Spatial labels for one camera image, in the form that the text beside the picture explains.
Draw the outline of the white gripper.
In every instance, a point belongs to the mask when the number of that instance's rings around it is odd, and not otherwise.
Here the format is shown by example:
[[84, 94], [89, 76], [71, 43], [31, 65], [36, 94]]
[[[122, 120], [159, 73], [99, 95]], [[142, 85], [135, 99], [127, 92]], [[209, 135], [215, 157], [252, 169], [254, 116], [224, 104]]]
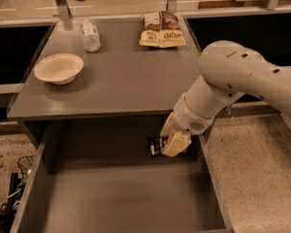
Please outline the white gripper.
[[212, 117], [203, 118], [193, 113], [186, 105], [185, 94], [182, 94], [160, 131], [161, 137], [168, 137], [161, 152], [169, 157], [178, 155], [191, 144], [191, 135], [203, 134], [212, 123]]

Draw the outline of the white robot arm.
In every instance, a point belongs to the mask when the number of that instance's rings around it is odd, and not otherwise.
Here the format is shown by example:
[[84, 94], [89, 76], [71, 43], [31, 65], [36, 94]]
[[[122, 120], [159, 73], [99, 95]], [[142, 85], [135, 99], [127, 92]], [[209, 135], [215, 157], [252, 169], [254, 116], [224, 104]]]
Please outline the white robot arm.
[[183, 152], [222, 109], [246, 94], [291, 117], [291, 66], [274, 65], [240, 44], [217, 41], [202, 50], [198, 69], [200, 76], [179, 97], [161, 130], [160, 136], [167, 139], [164, 155]]

